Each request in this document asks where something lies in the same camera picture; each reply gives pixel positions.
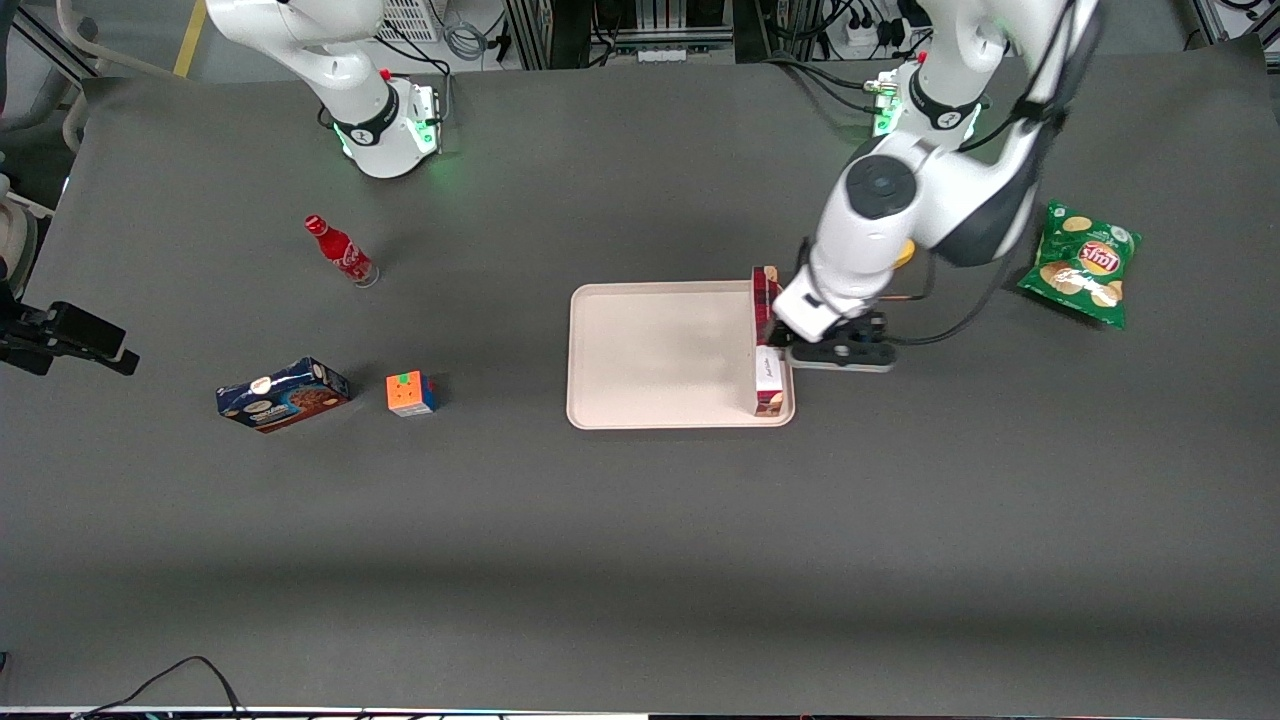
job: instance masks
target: beige plastic tray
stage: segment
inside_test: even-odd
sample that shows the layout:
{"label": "beige plastic tray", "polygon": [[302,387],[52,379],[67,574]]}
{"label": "beige plastic tray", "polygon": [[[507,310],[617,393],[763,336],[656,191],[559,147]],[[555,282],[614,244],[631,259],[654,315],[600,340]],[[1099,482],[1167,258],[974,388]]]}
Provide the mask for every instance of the beige plastic tray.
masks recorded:
{"label": "beige plastic tray", "polygon": [[584,430],[777,428],[755,416],[750,281],[586,284],[570,304],[568,421]]}

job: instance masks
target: white robotic arm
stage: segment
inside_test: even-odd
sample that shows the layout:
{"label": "white robotic arm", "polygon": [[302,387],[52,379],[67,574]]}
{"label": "white robotic arm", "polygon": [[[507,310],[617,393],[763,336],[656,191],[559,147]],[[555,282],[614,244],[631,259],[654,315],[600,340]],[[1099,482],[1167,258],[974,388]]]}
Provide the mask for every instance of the white robotic arm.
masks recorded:
{"label": "white robotic arm", "polygon": [[439,147],[435,91],[385,77],[355,42],[378,33],[383,0],[206,0],[228,40],[298,74],[333,115],[365,174],[402,176]]}
{"label": "white robotic arm", "polygon": [[[943,49],[942,55],[934,50],[915,70],[899,128],[860,147],[841,173],[808,256],[774,302],[777,318],[799,336],[786,342],[797,365],[888,369],[891,348],[876,348],[864,363],[860,351],[867,348],[850,346],[873,343],[859,337],[868,332],[865,323],[851,320],[872,311],[908,238],[960,266],[991,263],[1012,249],[1030,215],[1039,163],[1100,31],[1097,0],[927,5],[931,17],[968,27],[936,24],[934,47]],[[972,117],[995,69],[988,68],[992,54],[996,63],[1004,54],[1005,41],[989,37],[993,27],[1023,45],[1032,81],[1014,109],[1016,122],[1000,159],[987,165],[945,145],[959,143],[968,127],[963,120]],[[952,42],[951,31],[961,42]],[[947,64],[952,51],[968,59]],[[938,78],[955,85],[941,85]],[[928,95],[922,96],[925,83]],[[948,101],[934,96],[957,87],[972,100],[954,104],[960,91]],[[908,129],[913,126],[919,132]]]}

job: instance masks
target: red bottle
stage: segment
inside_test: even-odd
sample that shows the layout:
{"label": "red bottle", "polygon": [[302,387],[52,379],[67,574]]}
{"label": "red bottle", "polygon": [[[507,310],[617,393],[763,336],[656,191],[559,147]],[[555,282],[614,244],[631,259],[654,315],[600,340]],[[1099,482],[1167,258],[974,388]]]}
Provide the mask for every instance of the red bottle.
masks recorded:
{"label": "red bottle", "polygon": [[356,287],[369,287],[381,277],[378,265],[365,255],[351,237],[329,227],[320,215],[311,215],[306,219],[307,231],[316,237],[320,243],[320,252],[338,266]]}

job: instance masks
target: green chip bag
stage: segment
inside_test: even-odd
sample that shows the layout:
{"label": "green chip bag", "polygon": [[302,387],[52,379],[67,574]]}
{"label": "green chip bag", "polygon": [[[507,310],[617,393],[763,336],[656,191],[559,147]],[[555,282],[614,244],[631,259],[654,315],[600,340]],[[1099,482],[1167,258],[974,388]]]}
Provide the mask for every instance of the green chip bag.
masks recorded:
{"label": "green chip bag", "polygon": [[1140,242],[1135,232],[1100,223],[1053,200],[1036,265],[1018,287],[1124,328],[1124,272]]}

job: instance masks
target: wire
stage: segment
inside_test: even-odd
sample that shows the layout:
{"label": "wire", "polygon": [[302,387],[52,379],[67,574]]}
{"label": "wire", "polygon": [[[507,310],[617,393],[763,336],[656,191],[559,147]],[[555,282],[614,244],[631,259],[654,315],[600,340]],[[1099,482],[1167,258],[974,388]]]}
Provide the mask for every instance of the wire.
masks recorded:
{"label": "wire", "polygon": [[596,67],[596,64],[599,64],[599,67],[603,68],[604,64],[609,61],[609,55],[617,51],[618,49],[618,32],[621,31],[622,31],[622,13],[618,13],[618,22],[613,24],[613,32],[611,32],[608,37],[600,37],[600,28],[599,26],[595,26],[595,36],[600,37],[600,40],[603,40],[605,45],[604,55],[600,55],[599,58],[591,60],[590,63],[586,64],[586,67],[594,68]]}
{"label": "wire", "polygon": [[394,45],[387,42],[385,40],[383,40],[376,35],[374,36],[374,40],[380,42],[388,50],[398,55],[402,55],[404,58],[408,58],[410,60],[417,60],[419,63],[430,63],[435,69],[440,70],[440,73],[444,74],[444,109],[440,110],[440,119],[438,122],[443,123],[444,120],[449,119],[449,114],[453,113],[453,68],[449,67],[449,63],[444,60],[436,60],[430,55],[428,55],[412,40],[410,40],[408,36],[406,36],[404,32],[401,31],[401,28],[390,23],[387,23],[387,27],[392,28],[392,32],[398,35],[401,40],[403,40],[410,47],[412,47],[419,54],[419,56],[415,58],[413,55],[410,55],[408,53],[401,50],[399,47],[396,47]]}
{"label": "wire", "polygon": [[919,347],[923,345],[933,345],[937,342],[942,342],[945,340],[951,340],[955,336],[960,334],[965,328],[972,325],[975,319],[978,319],[978,315],[982,314],[983,309],[987,307],[987,304],[991,302],[991,299],[995,297],[996,291],[1000,290],[1000,286],[1005,282],[1005,275],[1009,274],[1009,265],[1012,263],[1014,259],[1015,247],[1010,247],[1009,252],[1005,254],[1005,259],[1000,263],[1000,268],[996,270],[996,274],[991,278],[991,284],[987,286],[987,290],[983,291],[982,297],[978,299],[978,302],[973,306],[972,310],[969,310],[969,314],[966,314],[964,318],[960,319],[959,323],[951,325],[951,328],[948,328],[945,332],[929,337],[884,336],[884,341],[891,345],[901,345],[904,347]]}
{"label": "wire", "polygon": [[783,40],[790,40],[791,42],[796,42],[800,40],[813,40],[819,35],[822,35],[836,20],[838,20],[840,15],[845,14],[845,10],[852,10],[852,8],[854,8],[854,0],[832,0],[831,14],[819,20],[819,23],[812,28],[808,29],[799,29],[795,27],[786,28],[769,18],[764,19],[764,27],[773,36],[781,37]]}
{"label": "wire", "polygon": [[480,28],[462,19],[462,15],[454,10],[458,15],[458,22],[453,24],[445,24],[444,18],[440,17],[439,10],[435,9],[435,3],[428,3],[431,8],[431,14],[435,15],[435,22],[440,23],[440,32],[444,35],[444,45],[449,47],[460,60],[483,60],[484,54],[489,51],[489,33],[498,27],[502,18],[507,14],[503,12],[498,15],[498,19],[489,26],[489,29],[480,32]]}
{"label": "wire", "polygon": [[387,42],[385,40],[383,40],[381,37],[379,37],[379,36],[375,35],[374,40],[376,40],[378,42],[380,42],[383,45],[383,47],[387,47],[388,50],[390,50],[392,53],[396,53],[397,55],[401,55],[402,58],[408,58],[410,60],[417,60],[419,63],[430,63],[431,65],[435,67],[435,69],[440,70],[442,74],[445,74],[445,76],[447,74],[452,74],[453,68],[449,67],[448,61],[445,61],[445,60],[436,60],[435,58],[431,58],[430,55],[428,55],[421,47],[419,47],[417,45],[415,45],[413,41],[410,40],[408,36],[406,36],[404,32],[401,28],[396,27],[394,24],[389,24],[388,23],[387,27],[392,28],[392,32],[394,32],[397,36],[399,36],[399,38],[403,40],[406,45],[408,45],[410,47],[412,47],[413,51],[417,53],[417,55],[410,55],[408,53],[401,50],[399,47],[396,47],[390,42]]}
{"label": "wire", "polygon": [[925,263],[924,287],[918,295],[882,295],[878,300],[882,302],[915,302],[916,300],[925,300],[933,295],[933,286],[938,279],[938,256],[929,252],[928,258],[925,258]]}
{"label": "wire", "polygon": [[230,707],[232,707],[232,715],[236,717],[236,720],[241,719],[241,710],[242,708],[244,710],[244,712],[248,712],[248,708],[244,707],[244,703],[242,703],[239,701],[239,698],[236,696],[236,691],[232,689],[232,684],[229,682],[227,682],[227,675],[223,675],[223,671],[219,670],[218,666],[214,665],[207,657],[202,656],[202,655],[192,655],[191,657],[184,657],[184,659],[179,660],[178,662],[174,662],[173,665],[170,665],[168,669],[161,670],[160,673],[152,675],[151,679],[148,679],[146,683],[142,683],[141,685],[138,685],[138,689],[136,689],[132,693],[129,693],[129,697],[125,697],[123,700],[118,700],[115,702],[109,702],[106,705],[101,705],[99,707],[95,707],[93,710],[90,710],[88,712],[86,712],[83,715],[77,715],[74,717],[76,717],[76,720],[92,720],[92,717],[95,715],[97,715],[99,712],[104,712],[106,710],[110,710],[113,707],[119,707],[122,705],[128,705],[129,702],[133,701],[133,698],[136,698],[140,694],[142,694],[143,692],[146,692],[146,689],[150,688],[156,680],[160,680],[161,678],[164,678],[169,673],[173,673],[174,670],[177,670],[178,667],[182,667],[183,665],[186,665],[188,662],[200,662],[200,664],[205,665],[205,667],[209,667],[214,673],[214,675],[218,676],[218,682],[221,683],[221,685],[223,685],[223,693],[227,694],[227,703],[230,705]]}
{"label": "wire", "polygon": [[[1032,94],[1032,90],[1036,88],[1036,83],[1039,82],[1039,76],[1044,70],[1044,65],[1048,63],[1048,56],[1050,56],[1051,53],[1053,53],[1053,49],[1057,46],[1059,38],[1062,36],[1062,27],[1066,24],[1068,13],[1070,13],[1070,15],[1071,15],[1071,26],[1073,26],[1071,27],[1071,32],[1074,33],[1074,31],[1075,31],[1075,28],[1074,28],[1074,26],[1075,26],[1075,0],[1066,0],[1066,4],[1062,6],[1062,13],[1057,17],[1057,24],[1053,26],[1053,35],[1050,38],[1048,47],[1044,49],[1044,55],[1041,56],[1041,61],[1036,65],[1036,72],[1033,72],[1030,79],[1027,81],[1027,88],[1018,97],[1018,101],[1014,102],[1014,108],[1016,108],[1018,105],[1025,102],[1027,97]],[[1066,60],[1068,60],[1068,55],[1071,53],[1071,40],[1070,40],[1070,37],[1068,37],[1068,40],[1064,42],[1064,45],[1065,45],[1065,49],[1064,49],[1062,67],[1059,69],[1059,73],[1057,73],[1059,74],[1059,83],[1061,83],[1062,76],[1066,73]],[[992,140],[995,140],[996,137],[998,137],[1000,133],[1005,132],[1005,129],[1007,129],[1009,126],[1014,124],[1019,119],[1021,119],[1021,118],[1019,115],[1015,115],[1014,111],[1010,110],[1009,114],[1005,115],[1005,119],[1001,120],[1000,126],[996,127],[996,129],[991,131],[989,133],[987,133],[986,136],[983,136],[980,140],[975,140],[975,141],[966,142],[966,143],[961,145],[957,149],[957,151],[959,152],[969,152],[970,150],[977,150],[978,147],[982,147],[983,145],[987,145],[988,142],[991,142]]]}
{"label": "wire", "polygon": [[[840,102],[841,105],[844,105],[845,108],[849,108],[850,110],[858,110],[859,113],[867,113],[869,115],[874,115],[874,114],[879,113],[879,110],[877,110],[876,108],[872,108],[869,105],[858,105],[856,102],[850,102],[849,100],[845,100],[844,97],[841,97],[840,94],[835,91],[835,88],[832,88],[826,82],[823,82],[823,79],[827,79],[827,78],[833,78],[833,79],[840,79],[840,78],[836,78],[835,76],[831,76],[831,74],[828,74],[828,73],[826,73],[823,70],[819,70],[818,68],[810,67],[806,63],[801,63],[799,60],[791,60],[791,59],[787,59],[787,58],[768,58],[765,60],[762,60],[762,63],[765,63],[765,64],[769,64],[769,65],[780,65],[780,67],[785,67],[785,68],[794,68],[794,69],[800,70],[801,73],[809,76],[809,79],[814,85],[817,85],[818,88],[820,88],[827,95],[832,96],[836,100],[836,102]],[[842,87],[849,87],[847,81],[840,81],[840,85]]]}
{"label": "wire", "polygon": [[828,73],[827,70],[824,70],[824,69],[822,69],[822,68],[819,68],[817,65],[810,65],[809,63],[801,63],[800,60],[796,60],[791,55],[788,55],[786,53],[782,53],[782,51],[774,53],[772,58],[765,58],[764,60],[760,60],[760,61],[762,63],[767,63],[769,65],[783,65],[783,67],[787,67],[787,68],[795,68],[795,69],[797,69],[797,70],[800,70],[803,73],[808,73],[808,74],[812,74],[812,76],[815,76],[815,77],[820,77],[822,79],[829,82],[831,85],[836,85],[836,86],[840,86],[840,87],[847,87],[850,90],[861,90],[863,88],[863,83],[860,83],[860,82],[851,81],[851,79],[845,79],[845,78],[841,78],[841,77],[836,77],[836,76]]}
{"label": "wire", "polygon": [[977,149],[982,147],[983,145],[987,145],[992,140],[996,140],[997,137],[1000,137],[1000,133],[1005,132],[1005,129],[1007,129],[1009,126],[1014,124],[1014,122],[1016,122],[1016,120],[1018,120],[1018,118],[1015,118],[1014,115],[1006,117],[1000,123],[1000,126],[996,127],[996,129],[993,129],[993,131],[988,132],[987,135],[984,135],[982,137],[982,140],[974,140],[972,142],[965,142],[959,149],[956,149],[956,151],[957,152],[968,152],[970,150],[977,150]]}
{"label": "wire", "polygon": [[[867,15],[867,22],[874,22],[872,19],[872,12],[867,8],[867,0],[858,0],[858,4],[863,6],[863,13]],[[858,13],[854,13],[854,19],[858,19]]]}
{"label": "wire", "polygon": [[932,28],[924,31],[923,33],[920,33],[920,37],[918,37],[915,40],[915,45],[911,45],[906,50],[901,50],[901,51],[893,53],[893,56],[895,58],[914,58],[915,56],[915,51],[919,50],[920,46],[924,45],[925,41],[928,41],[931,37],[933,37],[933,29]]}

